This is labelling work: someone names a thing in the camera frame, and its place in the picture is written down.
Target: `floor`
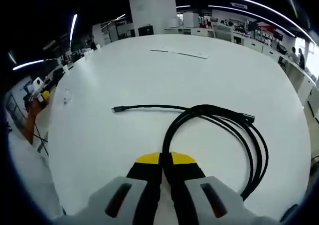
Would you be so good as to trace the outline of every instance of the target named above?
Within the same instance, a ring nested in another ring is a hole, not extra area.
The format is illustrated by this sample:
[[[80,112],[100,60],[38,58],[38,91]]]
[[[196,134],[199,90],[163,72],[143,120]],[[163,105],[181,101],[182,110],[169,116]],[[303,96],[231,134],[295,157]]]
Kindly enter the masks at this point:
[[[319,155],[319,122],[313,117],[308,103],[304,105],[304,113],[308,123],[310,141],[311,141],[311,155],[312,157]]]

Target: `ceiling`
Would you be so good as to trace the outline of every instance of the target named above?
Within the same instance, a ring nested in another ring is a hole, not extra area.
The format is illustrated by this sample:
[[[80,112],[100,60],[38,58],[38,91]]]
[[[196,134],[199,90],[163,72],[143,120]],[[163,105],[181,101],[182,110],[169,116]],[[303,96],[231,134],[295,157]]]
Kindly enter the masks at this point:
[[[126,13],[130,19],[128,0],[7,0],[5,12],[5,43],[17,64],[43,59],[43,47],[61,36],[69,36],[74,14],[78,20],[73,37],[91,30],[93,24],[115,19]],[[286,15],[302,28],[319,34],[318,12],[312,9],[315,0],[254,0]],[[230,6],[234,0],[176,0],[176,5],[191,5],[193,9],[207,9],[208,4]],[[298,30],[279,16],[259,6],[248,5],[248,11],[266,17],[292,31]]]

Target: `white table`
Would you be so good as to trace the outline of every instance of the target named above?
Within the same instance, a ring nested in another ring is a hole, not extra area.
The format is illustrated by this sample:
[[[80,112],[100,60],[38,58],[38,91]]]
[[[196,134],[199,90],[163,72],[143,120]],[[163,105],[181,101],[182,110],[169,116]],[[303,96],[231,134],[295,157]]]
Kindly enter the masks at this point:
[[[209,58],[150,51],[159,48]],[[72,100],[63,105],[65,89]],[[81,58],[56,88],[49,128],[50,167],[66,212],[84,208],[92,193],[114,177],[125,176],[139,156],[160,152],[166,130],[178,115],[154,110],[114,114],[112,107],[205,103],[254,115],[254,124],[267,142],[269,166],[245,201],[246,208],[278,219],[299,203],[308,183],[310,138],[302,105],[281,67],[261,53],[227,41],[154,35],[119,40]],[[235,191],[241,192],[247,183],[245,150],[231,134],[207,121],[198,118],[183,125],[171,151],[192,156],[207,176]],[[172,207],[167,201],[160,206]],[[173,213],[167,207],[163,210]]]

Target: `desk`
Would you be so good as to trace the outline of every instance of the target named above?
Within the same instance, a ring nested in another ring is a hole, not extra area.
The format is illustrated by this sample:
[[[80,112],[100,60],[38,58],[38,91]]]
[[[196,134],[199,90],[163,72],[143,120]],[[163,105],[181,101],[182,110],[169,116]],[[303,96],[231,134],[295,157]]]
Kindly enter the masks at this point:
[[[209,57],[150,51],[160,47]],[[63,105],[65,89],[72,99]],[[310,169],[309,132],[298,96],[278,64],[227,41],[166,34],[108,44],[75,62],[60,80],[48,147],[55,187],[68,214],[84,208],[89,196],[114,177],[126,176],[137,157],[161,151],[178,112],[111,111],[114,106],[151,103],[207,103],[256,116],[254,124],[268,144],[269,166],[245,201],[246,208],[279,219],[302,200]],[[207,121],[195,118],[183,125],[171,150],[191,155],[207,176],[237,192],[247,182],[245,150],[231,134]]]

